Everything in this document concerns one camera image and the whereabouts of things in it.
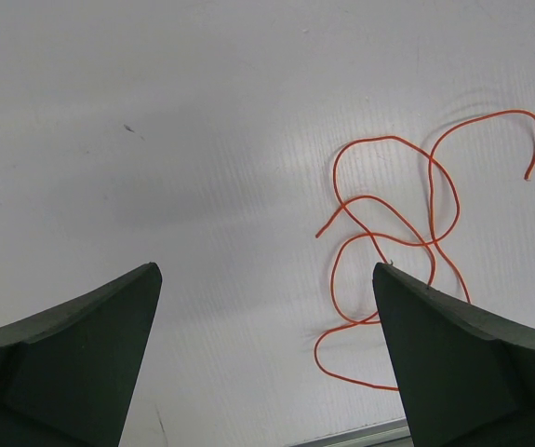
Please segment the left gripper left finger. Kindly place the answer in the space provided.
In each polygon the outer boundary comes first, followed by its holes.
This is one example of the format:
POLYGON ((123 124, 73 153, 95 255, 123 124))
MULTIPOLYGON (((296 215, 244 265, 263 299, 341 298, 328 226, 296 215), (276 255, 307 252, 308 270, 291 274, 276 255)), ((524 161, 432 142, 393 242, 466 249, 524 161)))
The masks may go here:
POLYGON ((161 285, 143 264, 0 327, 0 446, 118 445, 161 285))

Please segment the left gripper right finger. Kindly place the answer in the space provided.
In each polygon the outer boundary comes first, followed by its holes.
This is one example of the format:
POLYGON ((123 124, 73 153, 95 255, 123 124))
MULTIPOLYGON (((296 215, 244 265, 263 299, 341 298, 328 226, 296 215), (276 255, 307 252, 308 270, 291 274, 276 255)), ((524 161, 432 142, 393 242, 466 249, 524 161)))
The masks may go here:
POLYGON ((378 263, 373 291, 416 446, 535 446, 535 329, 378 263))

